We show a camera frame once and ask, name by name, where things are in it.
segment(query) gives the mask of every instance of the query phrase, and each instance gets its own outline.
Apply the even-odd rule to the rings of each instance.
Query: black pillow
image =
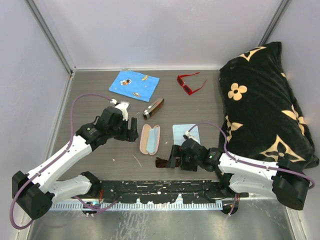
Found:
[[[256,47],[220,69],[227,149],[262,161],[319,164],[315,145],[281,64],[281,42]],[[219,146],[224,144],[220,135]]]

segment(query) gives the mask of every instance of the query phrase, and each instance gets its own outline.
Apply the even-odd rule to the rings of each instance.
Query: gray wooden table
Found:
[[[219,90],[219,71],[202,70],[198,75],[184,78],[192,88],[205,86],[189,96],[177,83],[177,75],[192,74],[196,70],[150,70],[142,74],[160,78],[150,102],[143,102],[122,96],[108,89],[118,75],[118,71],[79,71],[75,74],[65,113],[55,143],[54,151],[65,145],[70,138],[70,108],[72,101],[81,94],[98,93],[116,99],[118,102],[130,102],[129,118],[138,119],[137,130],[141,135],[144,124],[160,125],[160,144],[156,155],[144,155],[139,150],[140,139],[136,142],[122,142],[114,139],[97,148],[90,155],[72,166],[62,177],[66,180],[78,174],[90,171],[100,180],[199,180],[216,179],[214,173],[199,168],[198,172],[182,171],[179,168],[156,168],[155,158],[168,159],[173,144],[174,124],[194,124],[212,122],[222,125],[224,121],[223,103]],[[157,98],[164,98],[164,106],[153,117],[144,120],[146,107]],[[89,96],[80,99],[74,109],[74,129],[90,123],[111,104],[100,97]],[[200,142],[207,148],[218,146],[219,131],[209,125],[199,126]]]

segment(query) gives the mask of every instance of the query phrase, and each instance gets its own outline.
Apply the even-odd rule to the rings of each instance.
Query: blue cloth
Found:
[[[185,141],[184,135],[186,134],[186,131],[189,131],[189,129],[194,124],[176,124],[172,126],[173,131],[173,144],[181,146],[181,144]],[[191,136],[194,136],[195,139],[198,140],[198,143],[200,144],[200,136],[199,136],[199,130],[198,126],[196,126],[192,131],[190,132]]]
[[[135,71],[121,71],[109,87],[109,91],[129,98],[149,102],[159,78]]]
[[[146,145],[146,151],[150,154],[156,152],[158,141],[159,127],[151,128],[148,136],[148,143]]]

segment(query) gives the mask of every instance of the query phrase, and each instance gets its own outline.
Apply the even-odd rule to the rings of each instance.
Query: white wall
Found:
[[[12,176],[43,162],[68,74],[25,1],[0,1],[0,29],[0,238],[10,240]]]
[[[280,0],[35,2],[78,69],[120,69],[220,68],[257,46]]]
[[[270,41],[282,42],[282,65],[299,101],[320,157],[320,1],[292,1]],[[316,180],[308,192],[304,225],[312,240],[320,236],[320,166],[304,171]]]

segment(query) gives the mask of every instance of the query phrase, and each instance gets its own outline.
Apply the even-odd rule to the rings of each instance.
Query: red sunglasses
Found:
[[[199,91],[200,89],[202,89],[202,87],[206,84],[207,80],[204,81],[204,83],[202,84],[202,86],[196,90],[192,90],[188,85],[185,85],[185,82],[182,80],[182,78],[184,77],[188,77],[188,76],[193,76],[198,74],[199,72],[196,72],[194,74],[184,74],[184,75],[178,75],[178,77],[176,78],[177,82],[180,84],[181,87],[183,87],[184,91],[188,94],[194,94],[195,92]]]

